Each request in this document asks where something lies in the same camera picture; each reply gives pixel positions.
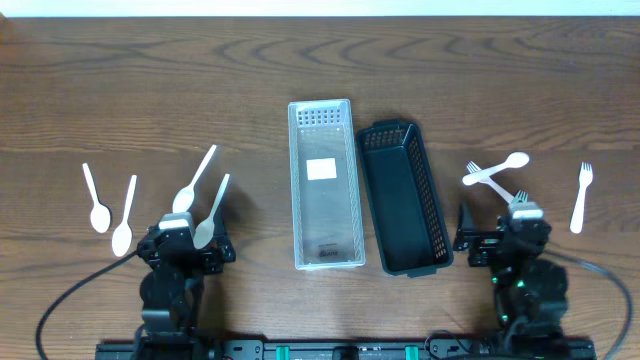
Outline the pale green plastic fork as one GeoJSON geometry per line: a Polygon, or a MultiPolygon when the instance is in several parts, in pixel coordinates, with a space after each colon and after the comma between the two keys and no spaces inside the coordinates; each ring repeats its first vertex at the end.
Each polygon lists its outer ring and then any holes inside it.
{"type": "Polygon", "coordinates": [[[526,203],[528,201],[529,195],[527,192],[523,190],[519,190],[512,200],[512,204],[516,203],[526,203]]]}

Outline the dark green plastic basket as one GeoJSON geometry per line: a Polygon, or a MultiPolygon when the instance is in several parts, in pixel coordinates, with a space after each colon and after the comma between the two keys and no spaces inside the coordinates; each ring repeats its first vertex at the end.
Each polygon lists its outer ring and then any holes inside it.
{"type": "Polygon", "coordinates": [[[454,255],[419,126],[375,122],[356,142],[383,270],[415,278],[450,266],[454,255]]]}

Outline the white fork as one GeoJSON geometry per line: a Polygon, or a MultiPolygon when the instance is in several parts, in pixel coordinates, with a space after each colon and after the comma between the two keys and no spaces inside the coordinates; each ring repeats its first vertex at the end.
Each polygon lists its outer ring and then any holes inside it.
{"type": "Polygon", "coordinates": [[[593,168],[592,165],[587,162],[582,162],[579,173],[579,189],[574,205],[571,221],[570,231],[574,234],[579,234],[583,229],[585,204],[586,204],[586,192],[588,187],[593,181],[593,168]]]}
{"type": "MultiPolygon", "coordinates": [[[[466,168],[469,173],[475,173],[475,172],[481,171],[481,168],[473,161],[470,161],[467,164],[466,168]]],[[[514,200],[513,195],[511,195],[507,190],[505,190],[502,186],[497,184],[490,177],[480,180],[480,183],[491,187],[499,196],[501,196],[504,199],[504,201],[507,204],[510,204],[514,200]]]]}

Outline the white thick plastic spoon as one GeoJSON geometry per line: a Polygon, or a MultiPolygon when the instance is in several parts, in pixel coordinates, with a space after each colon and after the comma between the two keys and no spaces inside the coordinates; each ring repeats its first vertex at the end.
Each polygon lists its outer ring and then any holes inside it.
{"type": "Polygon", "coordinates": [[[529,163],[529,160],[530,157],[528,154],[524,152],[513,152],[506,158],[504,162],[498,165],[465,175],[462,178],[462,183],[466,186],[471,186],[475,183],[478,183],[480,180],[488,178],[505,169],[516,169],[524,167],[529,163]]]}

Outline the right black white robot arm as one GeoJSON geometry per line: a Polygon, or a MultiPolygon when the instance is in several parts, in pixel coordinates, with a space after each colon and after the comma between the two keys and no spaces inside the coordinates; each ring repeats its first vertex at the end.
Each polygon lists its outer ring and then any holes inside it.
{"type": "Polygon", "coordinates": [[[479,230],[467,204],[460,204],[453,249],[468,253],[469,266],[490,270],[496,316],[506,339],[562,334],[567,272],[541,258],[551,230],[534,202],[510,204],[493,231],[479,230]]]}

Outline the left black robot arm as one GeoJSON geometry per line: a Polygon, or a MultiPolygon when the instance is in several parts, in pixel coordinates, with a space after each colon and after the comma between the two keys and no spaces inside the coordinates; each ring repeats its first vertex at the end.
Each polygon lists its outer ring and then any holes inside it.
{"type": "Polygon", "coordinates": [[[139,294],[142,319],[151,336],[197,332],[204,278],[223,271],[236,260],[222,216],[214,216],[214,233],[203,248],[193,244],[195,227],[190,213],[172,213],[148,228],[136,254],[150,268],[139,294]]]}

